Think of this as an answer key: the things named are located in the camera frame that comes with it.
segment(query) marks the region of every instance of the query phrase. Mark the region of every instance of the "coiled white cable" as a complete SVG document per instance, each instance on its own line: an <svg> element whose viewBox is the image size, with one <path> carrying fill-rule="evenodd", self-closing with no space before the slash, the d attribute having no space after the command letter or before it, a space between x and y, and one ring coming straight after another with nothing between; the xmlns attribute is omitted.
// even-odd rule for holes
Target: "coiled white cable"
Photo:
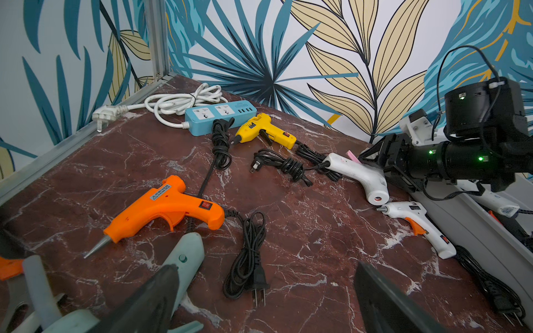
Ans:
<svg viewBox="0 0 533 333"><path fill-rule="evenodd" d="M189 128L189 123L184 121L180 124L172 123L164 120L163 115L176 114L181 116L185 113L185 109L198 107L202 105L209 105L220 102L227 102L228 100L222 97L222 88L219 85L211 86L207 83L202 83L195 92L191 94L156 94L147 97L143 104L128 105L128 110L147 108L148 111L156 115L157 120L162 124L175 128Z"/></svg>

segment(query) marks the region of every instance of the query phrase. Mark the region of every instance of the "two-prong plug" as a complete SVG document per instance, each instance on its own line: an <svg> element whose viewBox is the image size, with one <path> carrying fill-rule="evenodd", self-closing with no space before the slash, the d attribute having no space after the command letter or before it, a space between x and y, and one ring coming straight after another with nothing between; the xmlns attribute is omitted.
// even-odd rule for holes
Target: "two-prong plug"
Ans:
<svg viewBox="0 0 533 333"><path fill-rule="evenodd" d="M250 172L254 173L256 171L259 171L262 166L263 166L263 163L261 163L259 159L256 157L254 158L254 161L252 162L252 168L250 169Z"/></svg>
<svg viewBox="0 0 533 333"><path fill-rule="evenodd" d="M263 304L267 305L267 297L265 290L270 289L270 285L267 283L267 278L265 276L265 270L261 266L261 257L259 253L254 253L254 271L252 275L248 278L246 282L245 290L251 290L252 297L254 298L254 306L257 307L257 291L259 290L260 294L263 295Z"/></svg>

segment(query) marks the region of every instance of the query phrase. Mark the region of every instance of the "white power cord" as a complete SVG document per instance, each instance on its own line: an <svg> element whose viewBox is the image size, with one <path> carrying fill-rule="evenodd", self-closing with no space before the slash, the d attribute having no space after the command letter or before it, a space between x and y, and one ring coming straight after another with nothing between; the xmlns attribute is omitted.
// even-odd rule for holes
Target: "white power cord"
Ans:
<svg viewBox="0 0 533 333"><path fill-rule="evenodd" d="M179 124L172 123L164 120L161 117L161 114L176 114L181 116L185 113L185 109L220 103L221 101L227 102L228 100L222 97L222 88L219 85L209 87L207 83L202 83L198 89L191 94L156 94L148 96L143 104L104 105L93 112L92 119L96 120L96 130L101 132L104 123L110 123L117 120L120 115L129 110L146 108L148 111L156 115L157 120L166 126L189 128L189 123L187 121Z"/></svg>

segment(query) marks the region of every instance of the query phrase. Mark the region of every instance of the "power plug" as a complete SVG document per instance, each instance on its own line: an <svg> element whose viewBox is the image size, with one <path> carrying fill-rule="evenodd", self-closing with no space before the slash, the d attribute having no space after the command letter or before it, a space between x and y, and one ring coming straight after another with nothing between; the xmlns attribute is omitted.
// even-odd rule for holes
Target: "power plug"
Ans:
<svg viewBox="0 0 533 333"><path fill-rule="evenodd" d="M96 121L96 130L101 132L108 123L117 120L126 112L128 112L127 105L103 105L97 108L92 116L93 121Z"/></svg>
<svg viewBox="0 0 533 333"><path fill-rule="evenodd" d="M257 115L257 109L248 101L236 101L212 105L202 105L185 110L185 122L194 136L211 133L213 121L216 119L229 120L234 118L231 126L240 127Z"/></svg>

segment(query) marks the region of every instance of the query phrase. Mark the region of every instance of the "orange trigger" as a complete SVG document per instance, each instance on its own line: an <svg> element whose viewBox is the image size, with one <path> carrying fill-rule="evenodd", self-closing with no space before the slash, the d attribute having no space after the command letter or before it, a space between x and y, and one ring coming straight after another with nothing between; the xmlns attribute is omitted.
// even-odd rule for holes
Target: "orange trigger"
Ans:
<svg viewBox="0 0 533 333"><path fill-rule="evenodd" d="M0 257L0 280L5 281L10 278L14 278L19 274L22 274L23 259L4 259Z"/></svg>
<svg viewBox="0 0 533 333"><path fill-rule="evenodd" d="M170 226L170 231L174 232L174 227L183 220L185 217L185 212L169 212L161 214L161 217L164 218L168 225Z"/></svg>
<svg viewBox="0 0 533 333"><path fill-rule="evenodd" d="M406 217L405 218L407 220L407 222L409 222L411 224L411 227L413 228L413 233L415 235L425 235L427 234L427 230L425 230L424 228L422 228L418 223L416 223L412 218L410 217Z"/></svg>

